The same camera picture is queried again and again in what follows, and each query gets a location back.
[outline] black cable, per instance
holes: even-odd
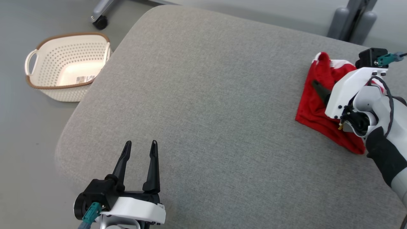
[[[387,96],[389,97],[389,104],[390,104],[390,122],[389,122],[389,126],[387,127],[387,132],[384,134],[384,137],[386,138],[389,135],[390,129],[392,128],[393,125],[393,117],[394,117],[394,101],[393,101],[393,96],[390,93],[390,89],[389,87],[387,87],[387,84],[384,82],[384,80],[376,75],[373,75],[369,81],[368,81],[368,85],[370,86],[372,84],[372,79],[377,79],[379,80],[379,82],[381,82],[384,86],[384,88],[387,91]]]
[[[406,225],[407,225],[407,215],[406,215],[406,217],[404,217],[404,220],[401,223],[400,229],[405,229]]]

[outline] label inside basket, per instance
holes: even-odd
[[[91,81],[92,79],[94,79],[96,76],[95,75],[89,75],[89,76],[79,76],[77,77],[77,84],[81,84],[81,83],[86,83]]]

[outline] basket bottom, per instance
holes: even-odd
[[[104,63],[102,61],[69,64],[61,70],[57,86],[89,82],[99,74],[103,65]]]

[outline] perforated basket wall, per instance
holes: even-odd
[[[80,101],[94,79],[79,84],[59,86],[61,71],[69,64],[103,65],[111,53],[109,39],[101,33],[73,33],[50,37],[41,42],[26,59],[27,83],[58,101]],[[31,57],[37,58],[32,72],[29,70]]]

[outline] basket handle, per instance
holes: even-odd
[[[30,60],[33,57],[33,55],[37,53],[37,51],[38,51],[37,49],[33,50],[32,52],[30,52],[30,54],[28,54],[28,56],[26,58],[26,61],[25,61],[25,64],[24,64],[24,71],[25,71],[27,76],[32,76],[32,73],[30,72]]]
[[[103,64],[106,64],[106,62],[109,60],[111,51],[110,42],[108,42],[106,45],[105,54],[103,55]]]

